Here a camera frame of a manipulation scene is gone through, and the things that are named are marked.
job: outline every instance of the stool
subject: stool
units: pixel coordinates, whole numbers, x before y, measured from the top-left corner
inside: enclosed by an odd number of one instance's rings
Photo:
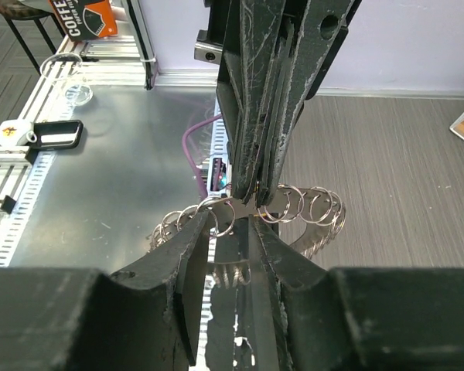
[[[51,16],[53,21],[55,22],[56,27],[60,31],[60,35],[62,35],[62,37],[65,37],[65,33],[63,32],[63,29],[60,26],[55,15],[52,13],[44,12],[43,10],[30,8],[29,6],[23,5],[21,2],[18,2],[17,0],[0,0],[0,14],[3,16],[3,18],[5,18],[5,21],[9,25],[12,32],[14,33],[15,37],[17,38],[17,41],[19,41],[19,44],[21,44],[22,48],[26,52],[26,55],[28,56],[32,65],[34,66],[36,71],[39,73],[39,64],[34,59],[34,56],[32,55],[31,50],[24,42],[24,39],[22,38],[21,34],[15,27],[12,20],[14,21],[34,21],[34,23],[36,24],[36,27],[38,27],[38,30],[41,32],[41,35],[46,41],[46,44],[48,44],[49,49],[54,54],[56,53],[56,48],[53,45],[50,37],[48,37],[48,34],[46,33],[45,28],[40,22],[40,19]]]

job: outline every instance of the clear glass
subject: clear glass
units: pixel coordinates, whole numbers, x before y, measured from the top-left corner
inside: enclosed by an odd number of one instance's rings
[[[83,106],[91,100],[93,91],[82,72],[82,66],[83,60],[77,54],[59,53],[46,59],[39,71],[68,103]]]

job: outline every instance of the stool leg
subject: stool leg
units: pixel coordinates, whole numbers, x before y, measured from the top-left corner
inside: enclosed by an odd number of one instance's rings
[[[7,24],[9,25],[10,29],[12,30],[12,32],[14,33],[15,37],[17,38],[17,41],[19,41],[19,44],[21,44],[22,48],[24,49],[24,51],[26,52],[26,55],[28,56],[29,60],[31,61],[32,65],[34,66],[34,68],[36,69],[36,71],[39,73],[39,65],[38,63],[36,62],[36,60],[34,59],[34,56],[32,56],[31,54],[31,50],[29,50],[28,46],[26,45],[26,43],[24,43],[24,39],[22,38],[21,34],[19,33],[19,31],[17,30],[17,28],[14,26],[14,23],[10,20],[10,19],[7,19],[5,18],[5,21],[7,22]]]
[[[56,16],[54,14],[52,14],[52,19],[53,19],[53,22],[55,22],[55,26],[59,30],[60,35],[62,36],[62,39],[63,39],[65,37],[65,32],[63,31],[63,28],[60,25],[59,20],[56,18]]]
[[[56,47],[53,45],[52,40],[50,39],[50,37],[46,33],[46,30],[43,27],[43,25],[41,24],[41,22],[39,21],[39,19],[35,19],[34,23],[36,24],[36,27],[38,27],[38,30],[41,32],[41,36],[43,36],[43,38],[45,39],[46,44],[48,44],[49,49],[52,51],[53,54],[55,54],[56,53]]]

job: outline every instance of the smartphone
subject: smartphone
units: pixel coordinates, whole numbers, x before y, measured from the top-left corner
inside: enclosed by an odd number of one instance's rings
[[[34,124],[38,140],[29,147],[40,151],[48,149],[70,149],[79,144],[84,125],[79,120],[40,122]]]

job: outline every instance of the white wall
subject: white wall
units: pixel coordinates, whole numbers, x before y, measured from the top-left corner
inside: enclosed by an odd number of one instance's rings
[[[163,70],[193,59],[203,0],[142,0]],[[363,0],[323,87],[464,92],[464,0]]]

